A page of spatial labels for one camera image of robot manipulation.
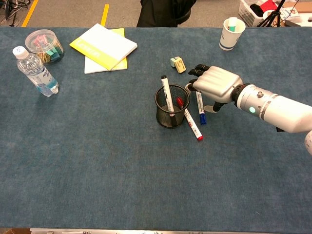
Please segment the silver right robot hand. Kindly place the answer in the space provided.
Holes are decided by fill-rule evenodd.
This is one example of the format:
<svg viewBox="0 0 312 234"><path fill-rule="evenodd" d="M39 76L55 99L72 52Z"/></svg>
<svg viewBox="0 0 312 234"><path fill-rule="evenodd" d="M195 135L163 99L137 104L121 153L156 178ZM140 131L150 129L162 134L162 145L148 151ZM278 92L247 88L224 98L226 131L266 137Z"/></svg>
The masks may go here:
<svg viewBox="0 0 312 234"><path fill-rule="evenodd" d="M197 65L188 72L189 75L197 76L185 86L188 93L200 92L202 95L214 101L214 105L204 106L204 110L217 113L225 104L231 103L232 91L235 87L242 85L241 77L230 71L216 66Z"/></svg>

